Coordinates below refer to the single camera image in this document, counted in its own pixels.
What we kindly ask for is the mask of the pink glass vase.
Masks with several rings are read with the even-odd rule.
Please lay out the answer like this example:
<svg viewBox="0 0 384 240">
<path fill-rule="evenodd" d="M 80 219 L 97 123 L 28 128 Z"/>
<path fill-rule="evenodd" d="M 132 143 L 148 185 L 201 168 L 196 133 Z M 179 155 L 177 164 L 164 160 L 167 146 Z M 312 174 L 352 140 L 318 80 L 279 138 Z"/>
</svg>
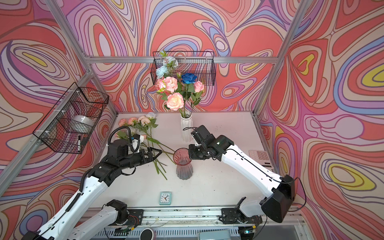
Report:
<svg viewBox="0 0 384 240">
<path fill-rule="evenodd" d="M 174 153 L 173 161 L 176 164 L 176 174 L 179 179 L 188 180 L 192 177 L 194 169 L 187 148 L 177 149 Z"/>
</svg>

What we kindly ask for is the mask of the white ribbed vase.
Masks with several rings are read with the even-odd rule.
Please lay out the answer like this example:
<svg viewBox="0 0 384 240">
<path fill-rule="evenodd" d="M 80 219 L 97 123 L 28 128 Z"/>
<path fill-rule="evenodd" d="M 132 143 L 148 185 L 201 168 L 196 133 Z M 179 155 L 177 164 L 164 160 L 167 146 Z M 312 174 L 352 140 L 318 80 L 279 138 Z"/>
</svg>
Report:
<svg viewBox="0 0 384 240">
<path fill-rule="evenodd" d="M 182 127 L 182 140 L 186 143 L 192 141 L 191 130 L 193 126 L 192 113 L 186 111 L 183 117 L 181 117 Z"/>
</svg>

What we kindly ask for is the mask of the pink peony flower stem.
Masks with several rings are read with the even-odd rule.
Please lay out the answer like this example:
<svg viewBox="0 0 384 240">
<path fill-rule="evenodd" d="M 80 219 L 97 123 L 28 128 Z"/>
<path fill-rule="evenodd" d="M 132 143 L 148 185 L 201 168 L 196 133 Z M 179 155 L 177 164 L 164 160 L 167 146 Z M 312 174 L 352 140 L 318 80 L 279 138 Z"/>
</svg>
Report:
<svg viewBox="0 0 384 240">
<path fill-rule="evenodd" d="M 167 110 L 180 112 L 182 118 L 185 117 L 185 100 L 180 93 L 173 93 L 167 96 L 165 103 Z"/>
</svg>

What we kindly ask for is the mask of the red pink rose stem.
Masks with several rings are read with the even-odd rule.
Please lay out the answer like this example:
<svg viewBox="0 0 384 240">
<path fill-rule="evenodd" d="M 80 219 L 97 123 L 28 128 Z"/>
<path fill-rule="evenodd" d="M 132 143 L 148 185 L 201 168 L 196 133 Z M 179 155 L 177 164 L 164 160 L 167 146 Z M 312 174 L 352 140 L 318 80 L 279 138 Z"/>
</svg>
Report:
<svg viewBox="0 0 384 240">
<path fill-rule="evenodd" d="M 162 79 L 157 79 L 155 83 L 155 87 L 157 88 L 158 93 L 162 93 L 166 90 L 166 84 L 164 82 L 164 78 Z"/>
</svg>

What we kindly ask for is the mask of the large peach rose stem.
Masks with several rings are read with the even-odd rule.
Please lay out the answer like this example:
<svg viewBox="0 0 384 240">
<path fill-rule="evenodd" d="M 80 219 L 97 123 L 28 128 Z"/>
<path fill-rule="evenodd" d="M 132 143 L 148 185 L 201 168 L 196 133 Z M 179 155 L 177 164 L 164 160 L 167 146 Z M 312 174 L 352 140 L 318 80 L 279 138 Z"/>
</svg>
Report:
<svg viewBox="0 0 384 240">
<path fill-rule="evenodd" d="M 174 77 L 166 77 L 163 79 L 164 88 L 170 92 L 174 93 L 178 89 L 178 80 Z"/>
</svg>

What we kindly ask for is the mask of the blue rose stem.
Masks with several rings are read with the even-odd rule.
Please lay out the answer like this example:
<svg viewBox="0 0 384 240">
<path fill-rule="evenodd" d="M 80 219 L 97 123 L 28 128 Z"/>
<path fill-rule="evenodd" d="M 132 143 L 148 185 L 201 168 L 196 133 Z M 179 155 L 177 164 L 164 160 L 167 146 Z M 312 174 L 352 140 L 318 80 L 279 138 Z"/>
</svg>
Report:
<svg viewBox="0 0 384 240">
<path fill-rule="evenodd" d="M 195 74 L 186 73 L 182 75 L 182 95 L 186 100 L 188 100 L 192 93 L 195 92 L 194 84 L 196 80 L 197 76 Z"/>
</svg>

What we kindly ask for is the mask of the pale blue flower stem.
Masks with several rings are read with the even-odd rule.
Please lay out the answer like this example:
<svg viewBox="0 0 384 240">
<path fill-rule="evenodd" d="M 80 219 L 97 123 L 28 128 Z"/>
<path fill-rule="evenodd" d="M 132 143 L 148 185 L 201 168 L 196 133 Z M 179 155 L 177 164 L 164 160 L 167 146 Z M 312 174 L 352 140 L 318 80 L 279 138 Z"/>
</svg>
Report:
<svg viewBox="0 0 384 240">
<path fill-rule="evenodd" d="M 173 56 L 169 56 L 169 54 L 165 51 L 159 51 L 160 59 L 159 59 L 159 67 L 156 68 L 156 77 L 157 79 L 162 79 L 166 77 L 172 77 L 174 71 L 179 66 L 179 62 Z"/>
</svg>

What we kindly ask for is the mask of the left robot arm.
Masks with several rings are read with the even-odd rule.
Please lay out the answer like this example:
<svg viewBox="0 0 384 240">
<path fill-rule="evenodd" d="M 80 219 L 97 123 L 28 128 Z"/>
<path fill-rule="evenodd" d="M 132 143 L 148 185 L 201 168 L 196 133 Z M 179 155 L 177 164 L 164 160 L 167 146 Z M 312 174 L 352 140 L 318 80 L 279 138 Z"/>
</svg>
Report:
<svg viewBox="0 0 384 240">
<path fill-rule="evenodd" d="M 126 140 L 109 143 L 107 155 L 82 176 L 79 190 L 70 200 L 37 231 L 28 231 L 24 240 L 90 240 L 105 227 L 114 224 L 133 230 L 141 221 L 133 216 L 127 204 L 112 200 L 95 216 L 78 224 L 93 202 L 123 175 L 124 169 L 133 169 L 153 162 L 162 150 L 148 147 L 140 149 Z"/>
</svg>

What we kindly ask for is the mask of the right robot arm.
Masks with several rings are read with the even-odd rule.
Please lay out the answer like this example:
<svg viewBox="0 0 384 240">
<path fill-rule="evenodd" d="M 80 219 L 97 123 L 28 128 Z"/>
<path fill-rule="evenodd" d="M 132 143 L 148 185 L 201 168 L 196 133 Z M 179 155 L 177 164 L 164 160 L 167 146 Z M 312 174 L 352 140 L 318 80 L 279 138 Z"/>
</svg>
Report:
<svg viewBox="0 0 384 240">
<path fill-rule="evenodd" d="M 191 136 L 196 143 L 189 145 L 190 159 L 218 160 L 237 170 L 264 195 L 256 209 L 272 221 L 282 223 L 296 197 L 294 178 L 282 177 L 263 167 L 224 135 L 216 138 L 203 125 L 192 129 Z"/>
</svg>

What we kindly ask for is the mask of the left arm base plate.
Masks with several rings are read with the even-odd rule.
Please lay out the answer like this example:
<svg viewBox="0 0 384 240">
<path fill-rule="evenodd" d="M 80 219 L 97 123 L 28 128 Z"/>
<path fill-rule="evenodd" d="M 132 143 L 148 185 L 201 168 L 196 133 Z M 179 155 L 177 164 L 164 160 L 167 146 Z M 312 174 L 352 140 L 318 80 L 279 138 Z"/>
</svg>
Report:
<svg viewBox="0 0 384 240">
<path fill-rule="evenodd" d="M 112 225 L 137 227 L 142 224 L 143 215 L 143 209 L 118 210 L 117 219 L 112 223 Z"/>
</svg>

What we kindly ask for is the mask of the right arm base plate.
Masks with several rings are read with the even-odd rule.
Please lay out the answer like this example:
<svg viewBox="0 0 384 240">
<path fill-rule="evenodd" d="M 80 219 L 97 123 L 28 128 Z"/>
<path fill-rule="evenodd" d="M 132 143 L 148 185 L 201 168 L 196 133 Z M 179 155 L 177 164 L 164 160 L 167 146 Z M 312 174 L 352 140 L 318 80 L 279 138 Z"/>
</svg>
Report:
<svg viewBox="0 0 384 240">
<path fill-rule="evenodd" d="M 263 223 L 261 216 L 247 217 L 236 208 L 222 208 L 219 221 L 225 225 L 252 224 L 258 226 Z"/>
</svg>

